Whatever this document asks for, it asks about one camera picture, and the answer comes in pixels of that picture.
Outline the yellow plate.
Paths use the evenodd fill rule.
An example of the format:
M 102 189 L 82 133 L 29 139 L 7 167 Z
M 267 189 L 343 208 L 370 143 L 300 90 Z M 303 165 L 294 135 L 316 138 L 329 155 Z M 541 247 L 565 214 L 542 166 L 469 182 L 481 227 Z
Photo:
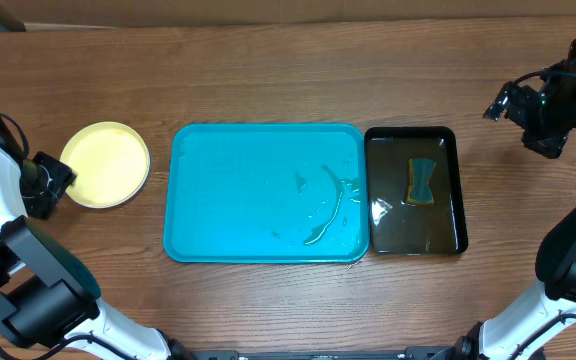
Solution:
M 94 209 L 128 201 L 142 188 L 150 170 L 150 153 L 142 137 L 131 127 L 110 121 L 77 132 L 65 145 L 60 161 L 75 174 L 67 195 Z

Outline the green yellow sponge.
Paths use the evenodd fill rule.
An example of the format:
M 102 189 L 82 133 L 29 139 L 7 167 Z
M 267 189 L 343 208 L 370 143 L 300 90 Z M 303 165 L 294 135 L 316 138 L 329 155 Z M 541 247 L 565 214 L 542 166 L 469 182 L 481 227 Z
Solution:
M 406 203 L 410 205 L 432 205 L 434 197 L 430 188 L 436 162 L 427 158 L 408 160 L 408 184 Z

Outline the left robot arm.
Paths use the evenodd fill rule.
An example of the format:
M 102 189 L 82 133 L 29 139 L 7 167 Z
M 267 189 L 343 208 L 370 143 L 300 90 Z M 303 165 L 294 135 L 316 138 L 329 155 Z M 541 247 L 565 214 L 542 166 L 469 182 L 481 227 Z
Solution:
M 46 358 L 65 348 L 100 359 L 191 359 L 156 328 L 137 324 L 101 297 L 88 268 L 33 224 L 47 219 L 76 176 L 39 152 L 0 113 L 0 335 L 19 348 L 40 344 Z M 0 345 L 0 357 L 9 358 Z

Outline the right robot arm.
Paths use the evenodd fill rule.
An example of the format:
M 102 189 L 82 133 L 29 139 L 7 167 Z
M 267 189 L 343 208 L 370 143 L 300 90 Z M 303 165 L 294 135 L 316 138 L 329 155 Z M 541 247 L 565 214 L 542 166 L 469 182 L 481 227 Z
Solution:
M 525 148 L 556 159 L 576 130 L 576 38 L 567 57 L 505 83 L 484 112 L 518 125 Z M 535 279 L 497 316 L 476 323 L 439 359 L 541 359 L 576 324 L 576 206 L 543 238 Z

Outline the teal plastic tray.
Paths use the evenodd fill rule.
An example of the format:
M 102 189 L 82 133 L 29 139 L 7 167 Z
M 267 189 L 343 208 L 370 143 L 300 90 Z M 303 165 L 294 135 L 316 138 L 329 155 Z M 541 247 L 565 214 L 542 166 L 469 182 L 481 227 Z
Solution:
M 174 137 L 162 245 L 183 263 L 353 263 L 369 248 L 350 124 L 191 124 Z

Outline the black water tray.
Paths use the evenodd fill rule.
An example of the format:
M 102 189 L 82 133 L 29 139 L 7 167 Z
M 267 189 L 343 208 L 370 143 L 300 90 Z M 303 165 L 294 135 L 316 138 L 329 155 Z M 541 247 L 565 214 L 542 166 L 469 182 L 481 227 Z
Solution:
M 456 137 L 444 126 L 373 127 L 364 149 L 370 241 L 379 254 L 460 255 L 469 245 Z M 436 162 L 432 205 L 406 203 L 408 160 Z

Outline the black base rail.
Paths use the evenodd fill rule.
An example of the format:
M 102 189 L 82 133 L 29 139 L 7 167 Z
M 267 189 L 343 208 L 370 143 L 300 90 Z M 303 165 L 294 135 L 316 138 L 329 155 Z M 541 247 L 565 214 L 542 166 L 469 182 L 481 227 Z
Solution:
M 240 353 L 235 350 L 195 351 L 197 360 L 431 360 L 446 359 L 447 346 L 412 346 L 384 351 L 311 351 Z

